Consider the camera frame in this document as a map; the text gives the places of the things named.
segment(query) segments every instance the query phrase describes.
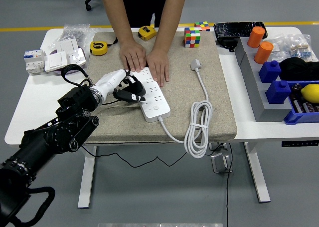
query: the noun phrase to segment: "white robotic hand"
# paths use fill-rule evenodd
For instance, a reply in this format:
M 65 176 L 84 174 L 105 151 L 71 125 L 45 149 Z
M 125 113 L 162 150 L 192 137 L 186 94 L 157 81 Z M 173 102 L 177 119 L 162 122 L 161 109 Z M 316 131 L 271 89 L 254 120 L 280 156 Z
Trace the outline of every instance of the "white robotic hand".
M 116 87 L 121 86 L 122 81 L 128 86 L 123 90 L 117 90 Z M 113 94 L 116 99 L 126 102 L 145 101 L 143 95 L 146 91 L 141 82 L 131 75 L 130 71 L 123 69 L 105 74 L 94 86 L 90 87 L 90 90 L 98 106 L 105 104 L 106 98 L 110 94 Z
M 120 85 L 123 79 L 130 75 L 130 71 L 123 69 L 105 74 L 95 86 L 91 86 L 90 90 L 94 95 L 98 105 L 104 104 L 106 97 L 114 92 L 114 89 Z

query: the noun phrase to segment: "yellow tape measure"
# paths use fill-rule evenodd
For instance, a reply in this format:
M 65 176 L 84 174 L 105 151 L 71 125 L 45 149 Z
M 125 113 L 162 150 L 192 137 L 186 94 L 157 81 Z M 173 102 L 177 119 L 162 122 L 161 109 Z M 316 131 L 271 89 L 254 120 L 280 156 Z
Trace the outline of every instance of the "yellow tape measure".
M 108 44 L 104 41 L 93 41 L 90 45 L 90 53 L 95 56 L 102 56 L 108 52 Z
M 155 35 L 156 30 L 151 26 L 142 26 L 139 29 L 139 37 L 144 41 L 150 40 Z

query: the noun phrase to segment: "yellow lemon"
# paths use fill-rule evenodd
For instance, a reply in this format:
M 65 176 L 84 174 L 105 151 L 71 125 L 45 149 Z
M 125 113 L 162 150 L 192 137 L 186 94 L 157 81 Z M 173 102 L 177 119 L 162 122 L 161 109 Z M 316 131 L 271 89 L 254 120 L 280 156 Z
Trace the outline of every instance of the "yellow lemon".
M 303 97 L 312 103 L 319 103 L 319 84 L 309 84 L 301 89 Z

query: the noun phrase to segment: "rubik's cube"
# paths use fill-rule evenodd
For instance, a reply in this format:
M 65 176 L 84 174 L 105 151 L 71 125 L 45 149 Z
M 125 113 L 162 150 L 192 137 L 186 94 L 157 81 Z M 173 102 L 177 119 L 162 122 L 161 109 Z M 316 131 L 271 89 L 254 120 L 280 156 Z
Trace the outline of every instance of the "rubik's cube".
M 200 31 L 203 31 L 203 30 L 210 31 L 210 27 L 208 25 L 208 22 L 206 21 L 195 22 L 194 27 L 201 28 Z
M 199 47 L 200 33 L 197 27 L 186 27 L 184 29 L 185 47 Z

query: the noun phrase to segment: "yellow floor line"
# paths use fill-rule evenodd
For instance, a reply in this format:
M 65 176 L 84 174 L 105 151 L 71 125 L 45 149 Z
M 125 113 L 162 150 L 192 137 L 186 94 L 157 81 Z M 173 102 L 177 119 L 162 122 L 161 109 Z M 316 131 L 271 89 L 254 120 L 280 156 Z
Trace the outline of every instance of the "yellow floor line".
M 213 22 L 208 23 L 209 26 L 214 26 Z M 264 22 L 266 26 L 294 26 L 294 25 L 319 25 L 319 21 L 276 21 Z M 194 26 L 194 23 L 181 23 L 179 27 Z M 92 25 L 91 28 L 111 28 L 110 25 Z M 6 31 L 48 31 L 55 28 L 64 28 L 63 26 L 40 26 L 40 27 L 8 27 L 0 28 L 0 32 Z

